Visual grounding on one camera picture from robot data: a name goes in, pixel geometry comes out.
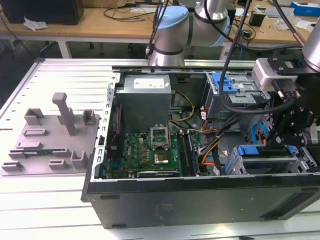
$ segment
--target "motherboard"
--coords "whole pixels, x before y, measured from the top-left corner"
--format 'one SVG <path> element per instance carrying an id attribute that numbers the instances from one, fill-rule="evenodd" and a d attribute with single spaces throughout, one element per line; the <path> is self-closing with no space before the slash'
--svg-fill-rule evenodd
<path id="1" fill-rule="evenodd" d="M 198 133 L 151 131 L 126 133 L 121 157 L 109 158 L 108 179 L 195 176 Z"/>

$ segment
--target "screw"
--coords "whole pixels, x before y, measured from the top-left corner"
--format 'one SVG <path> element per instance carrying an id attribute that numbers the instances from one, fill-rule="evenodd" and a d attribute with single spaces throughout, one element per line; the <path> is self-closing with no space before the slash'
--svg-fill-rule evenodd
<path id="1" fill-rule="evenodd" d="M 297 99 L 301 98 L 301 95 L 300 95 L 300 93 L 299 93 L 298 91 L 295 91 L 295 92 L 294 92 L 294 95 L 295 95 L 295 97 L 296 97 Z"/>
<path id="2" fill-rule="evenodd" d="M 278 91 L 278 95 L 281 99 L 285 98 L 285 95 L 283 94 L 283 92 L 281 90 Z"/>

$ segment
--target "floor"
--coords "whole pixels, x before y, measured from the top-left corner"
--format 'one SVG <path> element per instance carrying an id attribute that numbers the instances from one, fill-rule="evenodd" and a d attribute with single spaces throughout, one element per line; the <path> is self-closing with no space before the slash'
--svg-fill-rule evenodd
<path id="1" fill-rule="evenodd" d="M 36 57 L 40 57 L 40 50 L 45 47 L 44 41 L 23 41 L 29 51 Z M 33 57 L 16 41 L 16 49 L 13 52 L 3 49 L 0 52 L 0 107 L 9 98 L 13 90 L 24 77 L 30 66 L 33 64 Z M 145 57 L 146 44 L 133 44 L 132 51 L 128 51 L 126 43 L 104 43 L 104 55 L 100 55 L 98 43 L 93 43 L 94 49 L 90 49 L 87 42 L 70 42 L 69 46 L 73 58 L 86 59 L 143 59 Z M 298 50 L 286 50 L 286 54 L 296 54 Z M 217 60 L 220 57 L 221 47 L 196 47 L 193 59 Z M 234 60 L 255 60 L 261 57 L 268 57 L 273 52 L 264 52 L 263 55 L 256 52 L 244 52 L 240 55 L 240 49 L 233 53 Z M 58 45 L 53 46 L 45 53 L 46 58 L 61 58 Z M 190 59 L 189 51 L 184 53 L 185 59 Z"/>

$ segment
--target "table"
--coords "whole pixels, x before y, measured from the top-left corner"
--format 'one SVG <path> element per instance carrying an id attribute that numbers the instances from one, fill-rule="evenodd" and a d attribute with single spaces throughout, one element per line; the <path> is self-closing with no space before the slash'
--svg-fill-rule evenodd
<path id="1" fill-rule="evenodd" d="M 302 0 L 302 2 L 318 3 L 319 0 Z M 261 7 L 271 7 L 271 5 L 266 1 L 253 0 L 251 3 L 251 9 L 256 5 L 260 5 Z M 117 13 L 115 16 L 123 18 L 135 15 L 137 15 L 137 13 L 126 12 Z M 58 42 L 62 57 L 68 59 L 72 57 L 68 42 L 148 43 L 152 31 L 152 23 L 146 17 L 145 19 L 146 21 L 138 21 L 134 23 L 120 22 L 105 17 L 101 8 L 85 8 L 84 15 L 76 26 L 48 24 L 47 29 L 32 31 L 27 29 L 23 24 L 11 24 L 6 18 L 5 21 L 9 29 L 21 40 Z M 309 17 L 306 20 L 316 21 L 317 18 Z M 276 30 L 274 28 L 274 22 L 275 19 L 265 18 L 261 27 L 253 27 L 256 31 L 256 37 L 251 41 L 251 47 L 270 48 L 297 43 L 289 30 Z M 298 28 L 297 31 L 304 37 L 304 39 L 307 39 L 310 35 L 310 33 L 304 29 Z M 231 37 L 233 37 L 234 31 L 231 30 L 230 34 Z M 2 22 L 0 22 L 0 39 L 15 39 L 7 31 Z M 223 46 L 220 59 L 226 58 L 231 43 L 229 41 L 225 41 Z"/>
<path id="2" fill-rule="evenodd" d="M 319 0 L 302 0 L 299 3 L 317 3 L 319 4 Z M 267 7 L 273 7 L 270 3 L 264 0 L 253 0 L 250 9 L 249 9 L 249 14 L 251 15 L 250 11 L 252 11 L 257 5 L 263 8 Z M 310 22 L 317 22 L 317 17 L 307 17 L 307 16 L 297 16 L 303 20 L 310 21 Z M 249 24 L 249 18 L 250 16 L 246 17 L 245 23 Z M 256 32 L 255 38 L 250 42 L 249 46 L 253 48 L 273 48 L 273 47 L 278 47 L 282 45 L 287 45 L 287 44 L 294 44 L 297 45 L 297 41 L 293 37 L 291 31 L 289 30 L 283 30 L 279 31 L 275 28 L 275 21 L 276 19 L 274 18 L 267 18 L 265 17 L 263 19 L 262 25 L 261 26 L 253 26 L 253 29 Z M 252 31 L 248 26 L 244 26 L 244 29 Z M 230 37 L 235 36 L 235 32 L 237 30 L 236 26 L 232 26 L 232 29 L 230 31 Z M 308 32 L 305 29 L 301 28 L 296 28 L 296 31 L 301 34 L 301 36 L 307 40 L 310 32 Z M 223 49 L 220 55 L 221 60 L 225 60 L 227 58 L 228 52 L 230 51 L 231 47 L 231 42 L 230 41 L 225 41 L 223 43 Z"/>
<path id="3" fill-rule="evenodd" d="M 117 13 L 117 18 L 136 16 L 137 13 Z M 62 57 L 72 57 L 68 42 L 97 42 L 97 43 L 132 43 L 145 44 L 149 42 L 152 22 L 146 21 L 121 22 L 104 16 L 101 8 L 85 8 L 83 17 L 78 25 L 48 24 L 47 29 L 32 31 L 23 24 L 9 23 L 4 17 L 8 28 L 20 40 L 39 40 L 58 42 Z M 4 24 L 0 21 L 0 39 L 15 40 Z"/>
<path id="4" fill-rule="evenodd" d="M 185 64 L 222 68 L 224 61 L 186 60 Z M 0 110 L 0 165 L 7 159 L 9 149 L 26 123 L 27 108 L 41 108 L 45 115 L 58 114 L 57 106 L 51 102 L 55 91 L 67 93 L 67 104 L 75 114 L 84 109 L 103 114 L 108 89 L 105 77 L 115 65 L 148 66 L 148 63 L 130 59 L 46 59 L 34 63 Z M 230 62 L 233 69 L 252 68 L 253 65 L 254 61 Z M 90 203 L 80 201 L 84 180 L 84 174 L 0 176 L 0 238 L 238 240 L 239 236 L 248 236 L 256 240 L 319 239 L 320 201 L 282 221 L 105 230 Z"/>

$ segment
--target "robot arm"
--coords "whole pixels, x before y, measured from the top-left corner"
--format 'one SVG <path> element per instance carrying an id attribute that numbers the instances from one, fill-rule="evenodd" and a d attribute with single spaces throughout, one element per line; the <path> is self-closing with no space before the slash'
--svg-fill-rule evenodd
<path id="1" fill-rule="evenodd" d="M 224 38 L 206 17 L 202 1 L 189 13 L 183 6 L 168 6 L 164 12 L 156 35 L 151 66 L 184 66 L 184 46 L 214 47 Z M 226 0 L 208 0 L 207 8 L 211 19 L 224 32 L 229 32 L 230 20 Z"/>
<path id="2" fill-rule="evenodd" d="M 300 58 L 258 59 L 252 76 L 261 90 L 274 91 L 273 107 L 283 103 L 285 94 L 294 95 L 290 108 L 270 114 L 273 121 L 267 147 L 319 145 L 320 22 L 304 44 Z"/>

